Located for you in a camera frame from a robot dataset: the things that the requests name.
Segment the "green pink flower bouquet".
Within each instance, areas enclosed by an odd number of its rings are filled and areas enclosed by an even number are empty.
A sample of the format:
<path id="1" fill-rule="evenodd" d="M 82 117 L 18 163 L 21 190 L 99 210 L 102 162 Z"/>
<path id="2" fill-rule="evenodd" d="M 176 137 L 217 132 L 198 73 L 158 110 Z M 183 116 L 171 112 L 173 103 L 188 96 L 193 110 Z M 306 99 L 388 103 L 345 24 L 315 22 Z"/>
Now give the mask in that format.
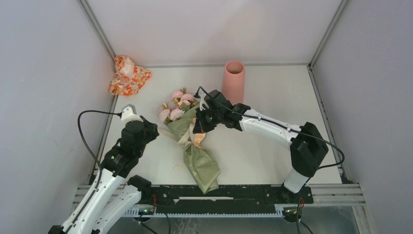
<path id="1" fill-rule="evenodd" d="M 162 103 L 158 111 L 158 118 L 167 129 L 167 125 L 176 120 L 196 119 L 195 110 L 198 107 L 198 100 L 183 87 L 171 95 L 169 102 Z M 221 170 L 217 160 L 209 150 L 205 156 L 195 159 L 187 157 L 183 165 L 186 166 L 202 193 L 206 194 L 219 188 L 217 179 Z"/>

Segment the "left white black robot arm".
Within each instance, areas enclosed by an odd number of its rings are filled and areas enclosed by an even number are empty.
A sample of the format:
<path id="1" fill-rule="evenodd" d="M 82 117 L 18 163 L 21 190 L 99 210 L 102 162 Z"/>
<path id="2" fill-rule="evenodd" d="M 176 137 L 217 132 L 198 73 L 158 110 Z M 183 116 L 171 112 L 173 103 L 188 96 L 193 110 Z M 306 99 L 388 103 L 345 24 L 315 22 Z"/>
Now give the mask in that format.
<path id="1" fill-rule="evenodd" d="M 159 136 L 156 124 L 143 116 L 126 122 L 121 137 L 105 154 L 101 172 L 75 211 L 51 234 L 105 234 L 134 204 L 151 200 L 151 182 L 129 177 L 148 143 Z"/>

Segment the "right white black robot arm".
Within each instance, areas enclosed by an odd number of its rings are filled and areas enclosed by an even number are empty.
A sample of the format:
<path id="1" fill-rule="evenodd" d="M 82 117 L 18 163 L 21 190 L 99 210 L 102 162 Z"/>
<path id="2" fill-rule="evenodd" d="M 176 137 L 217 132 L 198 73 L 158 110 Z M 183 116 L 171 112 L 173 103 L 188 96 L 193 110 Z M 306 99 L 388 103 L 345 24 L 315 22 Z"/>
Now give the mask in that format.
<path id="1" fill-rule="evenodd" d="M 329 151 L 328 142 L 314 124 L 289 124 L 267 117 L 248 105 L 231 104 L 217 90 L 208 93 L 199 87 L 195 98 L 200 106 L 196 109 L 193 133 L 208 133 L 222 124 L 275 140 L 288 149 L 292 169 L 282 184 L 282 198 L 288 203 L 300 198 L 302 188 L 315 175 Z"/>

